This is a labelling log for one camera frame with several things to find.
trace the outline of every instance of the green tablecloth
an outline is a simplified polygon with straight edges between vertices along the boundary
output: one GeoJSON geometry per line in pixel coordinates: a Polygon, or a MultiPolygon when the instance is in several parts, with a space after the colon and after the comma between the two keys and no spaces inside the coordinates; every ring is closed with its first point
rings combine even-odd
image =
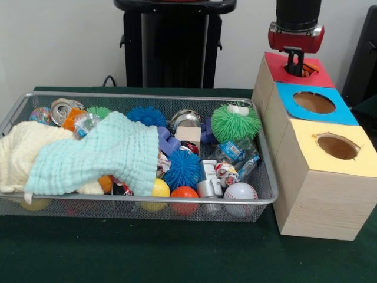
{"type": "MultiPolygon", "coordinates": [[[[36,90],[223,97],[251,93],[36,90]]],[[[353,242],[280,236],[272,207],[254,224],[3,216],[0,227],[2,282],[377,281],[376,210],[353,242]]]]}

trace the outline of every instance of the circular hole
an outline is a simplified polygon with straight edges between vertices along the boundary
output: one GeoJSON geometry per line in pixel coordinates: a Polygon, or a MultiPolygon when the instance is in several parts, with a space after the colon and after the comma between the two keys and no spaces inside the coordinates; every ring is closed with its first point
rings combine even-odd
{"type": "Polygon", "coordinates": [[[318,138],[318,144],[325,152],[335,158],[349,160],[358,155],[355,145],[344,137],[321,136],[318,138]]]}
{"type": "Polygon", "coordinates": [[[319,93],[301,91],[294,94],[293,100],[302,108],[318,114],[329,114],[335,111],[335,105],[327,97],[319,93]]]}
{"type": "Polygon", "coordinates": [[[302,75],[299,75],[299,74],[291,74],[291,73],[289,72],[289,69],[288,69],[288,64],[286,64],[286,65],[284,66],[284,70],[285,70],[288,74],[293,75],[293,76],[298,77],[298,78],[308,78],[308,77],[310,77],[312,74],[314,74],[314,72],[313,72],[313,73],[309,73],[309,72],[306,72],[306,73],[305,73],[305,71],[302,71],[302,75]]]}

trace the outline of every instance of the cream blanket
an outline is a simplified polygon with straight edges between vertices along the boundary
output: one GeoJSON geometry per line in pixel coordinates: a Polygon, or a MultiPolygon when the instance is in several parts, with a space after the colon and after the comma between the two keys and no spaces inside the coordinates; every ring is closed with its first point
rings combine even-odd
{"type": "MultiPolygon", "coordinates": [[[[21,192],[38,152],[56,140],[74,139],[66,129],[47,126],[37,122],[22,122],[0,139],[0,192],[21,192]]],[[[102,195],[98,181],[85,184],[78,193],[102,195]]]]}

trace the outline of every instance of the red ball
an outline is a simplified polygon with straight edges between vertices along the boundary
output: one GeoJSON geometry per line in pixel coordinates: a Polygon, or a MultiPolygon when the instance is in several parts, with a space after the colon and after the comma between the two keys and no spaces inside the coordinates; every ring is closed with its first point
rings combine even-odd
{"type": "MultiPolygon", "coordinates": [[[[199,198],[194,189],[190,187],[178,187],[171,193],[172,198],[199,198]]],[[[198,209],[198,203],[172,203],[175,213],[183,216],[192,215],[198,209]]]]}

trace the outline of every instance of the metal mesh basket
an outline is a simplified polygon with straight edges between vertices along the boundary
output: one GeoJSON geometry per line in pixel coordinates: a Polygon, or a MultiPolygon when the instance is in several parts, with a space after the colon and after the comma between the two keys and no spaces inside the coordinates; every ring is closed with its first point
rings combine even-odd
{"type": "MultiPolygon", "coordinates": [[[[34,92],[20,97],[0,124],[0,133],[5,136],[13,125],[28,121],[30,113],[35,108],[50,106],[58,98],[78,100],[87,107],[104,106],[124,114],[137,106],[154,106],[160,109],[166,117],[172,117],[177,111],[189,108],[200,113],[203,119],[210,117],[214,109],[224,103],[241,101],[252,106],[250,100],[238,98],[34,92]]],[[[256,144],[262,162],[253,171],[249,183],[256,189],[258,200],[69,194],[64,196],[34,196],[34,206],[28,207],[23,201],[22,193],[7,195],[0,193],[0,214],[255,222],[265,207],[277,198],[276,178],[263,129],[256,138],[256,144]]],[[[202,145],[201,158],[207,158],[212,151],[213,147],[202,145]]]]}

